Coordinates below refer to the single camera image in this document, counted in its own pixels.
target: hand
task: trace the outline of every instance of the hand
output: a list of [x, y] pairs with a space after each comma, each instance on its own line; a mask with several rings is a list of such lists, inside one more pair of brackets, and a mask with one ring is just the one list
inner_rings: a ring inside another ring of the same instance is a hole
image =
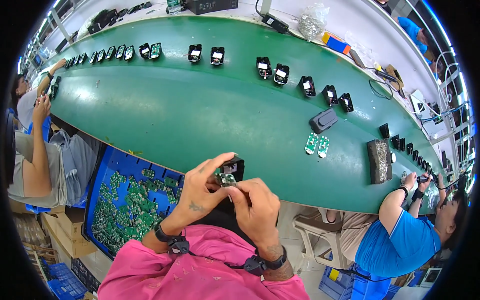
[[45, 118], [50, 115], [50, 99], [47, 95], [36, 99], [36, 105], [33, 108], [32, 121], [33, 124], [42, 125]]
[[432, 180], [432, 178], [430, 177], [430, 175], [427, 172], [423, 173], [422, 176], [428, 177], [428, 180], [424, 183], [419, 183], [418, 189], [419, 189], [420, 192], [425, 192], [425, 190], [430, 185], [430, 181]]
[[260, 178], [244, 180], [237, 187], [227, 187], [237, 212], [240, 229], [255, 243], [259, 252], [278, 245], [278, 218], [280, 201]]
[[59, 60], [59, 61], [55, 64], [55, 66], [53, 66], [53, 68], [54, 68], [55, 70], [58, 70], [58, 69], [60, 69], [61, 67], [63, 67], [66, 62], [67, 62], [66, 59], [61, 59], [61, 60]]
[[206, 216], [225, 199], [228, 191], [216, 184], [213, 173], [234, 155], [233, 152], [220, 154], [188, 171], [179, 203], [169, 217], [176, 219], [182, 226], [187, 226]]
[[413, 172], [408, 174], [407, 177], [405, 177], [405, 181], [403, 182], [403, 184], [407, 186], [408, 190], [410, 191], [415, 186], [416, 181], [417, 181], [417, 173]]

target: plastic bag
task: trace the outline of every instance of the plastic bag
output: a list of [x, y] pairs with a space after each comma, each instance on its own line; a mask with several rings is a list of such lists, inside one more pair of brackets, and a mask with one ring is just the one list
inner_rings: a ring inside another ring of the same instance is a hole
[[324, 31], [329, 10], [330, 8], [324, 7], [323, 3], [316, 3], [307, 7], [300, 15], [299, 31], [307, 39], [307, 42], [311, 42]]

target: circuit board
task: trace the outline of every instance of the circuit board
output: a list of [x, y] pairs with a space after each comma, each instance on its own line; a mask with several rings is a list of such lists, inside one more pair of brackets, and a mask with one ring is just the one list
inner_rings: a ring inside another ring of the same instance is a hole
[[237, 186], [237, 181], [232, 174], [225, 173], [215, 173], [215, 179], [218, 185], [227, 187], [227, 186]]
[[[121, 183], [127, 182], [127, 177], [115, 172], [107, 183], [100, 184], [100, 192], [94, 208], [94, 220], [92, 223], [93, 236], [114, 255], [129, 240], [141, 240], [156, 224], [162, 221], [157, 213], [158, 203], [148, 199], [148, 192], [158, 190], [167, 192], [170, 204], [178, 203], [182, 188], [178, 188], [177, 194], [167, 187], [159, 179], [153, 179], [155, 172], [144, 169], [142, 174], [151, 176], [151, 179], [137, 181], [134, 176], [128, 177], [128, 193], [124, 196], [126, 205], [116, 207], [113, 203], [118, 199], [117, 188]], [[178, 185], [176, 180], [167, 180], [169, 184]]]
[[328, 146], [330, 145], [330, 140], [326, 136], [322, 136], [318, 143], [318, 156], [325, 158], [327, 156]]
[[316, 133], [310, 133], [308, 136], [307, 144], [305, 145], [305, 152], [307, 154], [313, 154], [318, 144], [318, 135]]
[[176, 181], [175, 179], [172, 179], [170, 177], [165, 177], [165, 179], [163, 180], [163, 182], [167, 185], [167, 186], [171, 186], [171, 187], [176, 187], [179, 185], [179, 182]]
[[142, 170], [142, 175], [145, 177], [148, 177], [150, 179], [153, 179], [155, 177], [155, 171], [150, 170], [150, 169], [143, 169]]

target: white stool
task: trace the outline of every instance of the white stool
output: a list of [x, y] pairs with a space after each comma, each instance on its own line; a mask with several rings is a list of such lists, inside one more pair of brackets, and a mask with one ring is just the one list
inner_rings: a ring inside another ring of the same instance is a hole
[[[324, 264], [335, 269], [348, 269], [353, 262], [343, 256], [340, 249], [340, 231], [343, 221], [340, 220], [340, 216], [337, 216], [337, 220], [339, 221], [330, 224], [323, 222], [322, 217], [326, 220], [326, 213], [322, 215], [321, 213], [315, 212], [308, 216], [298, 215], [293, 218], [293, 227], [300, 232], [303, 244], [305, 245], [306, 253], [302, 253], [302, 256], [306, 259], [313, 258], [319, 264]], [[330, 244], [330, 249], [321, 255], [315, 255], [309, 234], [326, 240]], [[332, 251], [332, 260], [329, 260], [328, 257], [325, 258], [330, 251]]]

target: black box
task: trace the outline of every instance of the black box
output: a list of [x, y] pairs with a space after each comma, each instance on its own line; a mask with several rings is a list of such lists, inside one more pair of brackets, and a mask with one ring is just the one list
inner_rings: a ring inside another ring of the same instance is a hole
[[187, 0], [187, 8], [194, 14], [217, 12], [238, 8], [238, 0]]

